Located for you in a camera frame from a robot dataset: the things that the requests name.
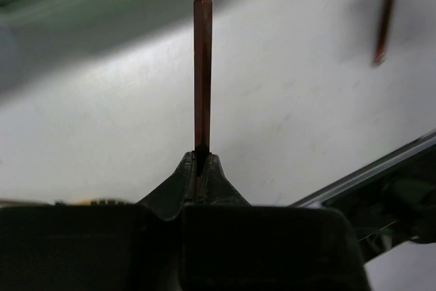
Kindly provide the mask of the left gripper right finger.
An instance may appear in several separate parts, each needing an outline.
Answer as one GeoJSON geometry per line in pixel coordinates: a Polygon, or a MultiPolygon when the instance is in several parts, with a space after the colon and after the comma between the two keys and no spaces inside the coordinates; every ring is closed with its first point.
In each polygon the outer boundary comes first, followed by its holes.
{"type": "Polygon", "coordinates": [[[184,290],[368,290],[356,233],[334,209],[251,206],[209,155],[206,202],[181,211],[184,290]]]}

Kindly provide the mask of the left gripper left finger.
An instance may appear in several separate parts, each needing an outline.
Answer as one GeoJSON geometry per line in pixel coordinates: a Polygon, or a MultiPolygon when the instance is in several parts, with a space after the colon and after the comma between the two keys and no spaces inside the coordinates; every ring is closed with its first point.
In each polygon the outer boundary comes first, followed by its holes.
{"type": "Polygon", "coordinates": [[[195,175],[189,152],[137,203],[3,207],[1,289],[155,290],[195,175]]]}

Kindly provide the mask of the large brown hex key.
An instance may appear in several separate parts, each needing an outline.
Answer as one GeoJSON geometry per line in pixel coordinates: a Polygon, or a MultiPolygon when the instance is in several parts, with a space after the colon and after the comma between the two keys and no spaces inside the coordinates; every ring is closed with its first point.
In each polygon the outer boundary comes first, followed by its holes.
{"type": "Polygon", "coordinates": [[[390,21],[393,13],[395,0],[384,0],[381,7],[381,19],[379,22],[379,29],[377,33],[377,43],[375,47],[375,54],[373,65],[381,65],[386,58],[388,34],[390,30],[390,21]]]}

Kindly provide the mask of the small brown hex key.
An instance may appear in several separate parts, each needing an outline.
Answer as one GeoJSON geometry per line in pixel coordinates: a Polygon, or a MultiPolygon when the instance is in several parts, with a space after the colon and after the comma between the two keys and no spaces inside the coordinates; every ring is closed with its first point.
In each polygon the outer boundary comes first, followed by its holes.
{"type": "Polygon", "coordinates": [[[202,172],[210,152],[212,28],[212,0],[194,0],[194,151],[197,161],[195,199],[200,197],[202,172]]]}

